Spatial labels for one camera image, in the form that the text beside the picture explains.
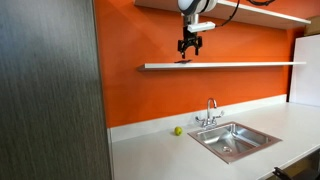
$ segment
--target white shelf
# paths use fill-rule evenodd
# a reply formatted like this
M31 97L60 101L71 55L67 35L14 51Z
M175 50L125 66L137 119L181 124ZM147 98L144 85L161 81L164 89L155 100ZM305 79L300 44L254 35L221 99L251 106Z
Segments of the white shelf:
M145 63L139 71L178 70L178 69L211 69L224 67L258 67L258 66L287 66L306 64L306 62L221 62L221 63Z
M134 4L137 6L180 12L177 5L177 0L134 0ZM218 0L218 3L213 10L201 15L218 19L228 19L236 5L237 3L234 2ZM242 4L239 5L237 14L232 19L232 21L272 27L277 29L291 29L311 24L311 21L309 20Z

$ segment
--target faucet handle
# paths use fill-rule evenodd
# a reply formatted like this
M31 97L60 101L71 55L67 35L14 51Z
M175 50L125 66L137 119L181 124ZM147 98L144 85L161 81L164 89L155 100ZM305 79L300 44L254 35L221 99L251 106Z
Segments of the faucet handle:
M204 121L205 119L199 119L199 117L198 116L196 116L196 121L197 122L202 122L202 121Z
M222 110L219 116L213 116L213 118L221 118L224 115L224 111Z

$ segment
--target counter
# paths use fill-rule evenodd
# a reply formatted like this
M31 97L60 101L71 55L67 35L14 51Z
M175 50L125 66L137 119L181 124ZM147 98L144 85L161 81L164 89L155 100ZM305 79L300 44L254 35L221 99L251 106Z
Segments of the counter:
M250 180L265 179L274 167L286 168L320 147L320 108L283 103L229 115L218 124L235 121L282 139L266 149L225 163L187 133L196 124L113 143L115 180Z

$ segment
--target dark gray cabinet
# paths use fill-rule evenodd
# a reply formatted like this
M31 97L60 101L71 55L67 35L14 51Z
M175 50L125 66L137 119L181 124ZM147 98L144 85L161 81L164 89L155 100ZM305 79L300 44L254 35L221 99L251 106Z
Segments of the dark gray cabinet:
M92 0L0 4L0 179L111 179Z

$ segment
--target sink basin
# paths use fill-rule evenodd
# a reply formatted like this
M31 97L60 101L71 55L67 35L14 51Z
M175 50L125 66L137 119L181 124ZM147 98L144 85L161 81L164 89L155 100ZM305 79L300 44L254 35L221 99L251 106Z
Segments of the sink basin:
M188 134L228 164L281 141L236 122Z

